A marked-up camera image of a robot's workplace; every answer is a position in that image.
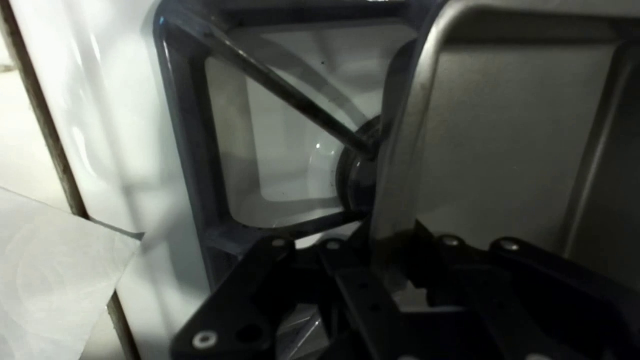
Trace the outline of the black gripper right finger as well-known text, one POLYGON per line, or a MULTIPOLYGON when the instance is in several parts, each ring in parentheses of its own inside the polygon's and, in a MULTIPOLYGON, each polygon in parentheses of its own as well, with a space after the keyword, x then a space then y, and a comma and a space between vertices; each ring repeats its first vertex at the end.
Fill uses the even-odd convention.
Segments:
POLYGON ((640 360, 640 294, 520 238, 480 250, 415 224, 412 283, 473 317, 501 360, 640 360))

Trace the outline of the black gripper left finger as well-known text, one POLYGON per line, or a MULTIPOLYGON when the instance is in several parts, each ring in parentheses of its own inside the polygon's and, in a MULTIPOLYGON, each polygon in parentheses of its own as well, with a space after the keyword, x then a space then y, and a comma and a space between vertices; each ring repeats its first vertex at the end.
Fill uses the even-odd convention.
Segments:
POLYGON ((425 360, 362 235, 307 248, 259 241, 177 331, 170 358, 276 360, 278 328, 297 306, 328 326, 321 360, 425 360))

